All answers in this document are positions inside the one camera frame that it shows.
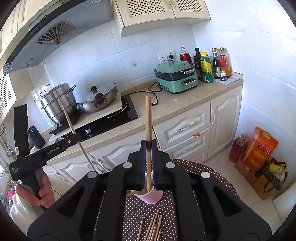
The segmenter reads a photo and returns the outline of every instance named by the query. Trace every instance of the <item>countertop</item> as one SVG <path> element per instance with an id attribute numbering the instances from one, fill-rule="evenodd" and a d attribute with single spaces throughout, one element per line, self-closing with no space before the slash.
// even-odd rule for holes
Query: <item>countertop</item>
<path id="1" fill-rule="evenodd" d="M 242 74 L 232 72 L 232 75 L 239 77 L 240 79 L 228 85 L 215 81 L 211 84 L 199 81 L 197 87 L 187 90 L 181 94 L 172 94 L 165 90 L 156 93 L 158 97 L 158 104 L 156 106 L 152 106 L 152 125 L 164 122 L 243 84 Z M 144 130 L 146 128 L 145 96 L 146 93 L 143 92 L 130 95 L 133 105 L 138 113 L 138 119 L 83 141 L 81 144 L 85 151 L 88 152 L 95 150 Z M 47 164 L 51 165 L 79 155 L 82 155 L 82 152 L 78 145 L 74 145 L 68 148 L 65 152 L 49 160 Z"/>

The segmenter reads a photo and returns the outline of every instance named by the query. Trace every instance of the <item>cabinet lattice panel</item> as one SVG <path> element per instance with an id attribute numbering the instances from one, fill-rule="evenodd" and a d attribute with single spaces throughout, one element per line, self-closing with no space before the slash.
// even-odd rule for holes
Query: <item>cabinet lattice panel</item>
<path id="1" fill-rule="evenodd" d="M 7 107 L 12 96 L 5 75 L 1 75 L 0 77 L 0 94 L 3 100 L 4 107 Z"/>
<path id="2" fill-rule="evenodd" d="M 176 0 L 182 12 L 204 12 L 199 0 Z"/>
<path id="3" fill-rule="evenodd" d="M 161 0 L 126 0 L 126 4 L 131 17 L 165 11 Z"/>

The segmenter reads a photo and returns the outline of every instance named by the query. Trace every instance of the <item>bag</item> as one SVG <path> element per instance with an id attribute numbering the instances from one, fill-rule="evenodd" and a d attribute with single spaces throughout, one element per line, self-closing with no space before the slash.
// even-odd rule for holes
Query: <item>bag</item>
<path id="1" fill-rule="evenodd" d="M 257 171 L 264 165 L 278 143 L 268 132 L 256 127 L 252 142 L 242 157 L 243 165 Z"/>

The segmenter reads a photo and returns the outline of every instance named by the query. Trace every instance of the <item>range hood vent grille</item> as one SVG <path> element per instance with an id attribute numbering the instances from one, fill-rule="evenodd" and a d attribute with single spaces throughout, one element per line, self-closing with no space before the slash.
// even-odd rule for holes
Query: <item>range hood vent grille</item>
<path id="1" fill-rule="evenodd" d="M 62 42 L 63 36 L 73 31 L 76 27 L 66 20 L 62 20 L 43 33 L 36 41 L 36 44 L 58 45 Z"/>

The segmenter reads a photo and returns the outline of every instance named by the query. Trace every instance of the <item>pot lid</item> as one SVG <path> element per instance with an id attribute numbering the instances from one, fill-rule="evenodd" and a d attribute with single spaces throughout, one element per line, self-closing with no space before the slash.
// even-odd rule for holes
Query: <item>pot lid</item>
<path id="1" fill-rule="evenodd" d="M 107 95 L 111 90 L 113 90 L 116 87 L 116 84 L 106 84 L 103 86 L 100 86 L 99 88 L 96 88 L 96 86 L 92 86 L 90 90 L 90 94 L 88 94 L 85 99 L 80 100 L 77 104 L 77 106 L 82 106 L 88 103 L 91 103 L 97 99 L 101 99 L 105 95 Z"/>

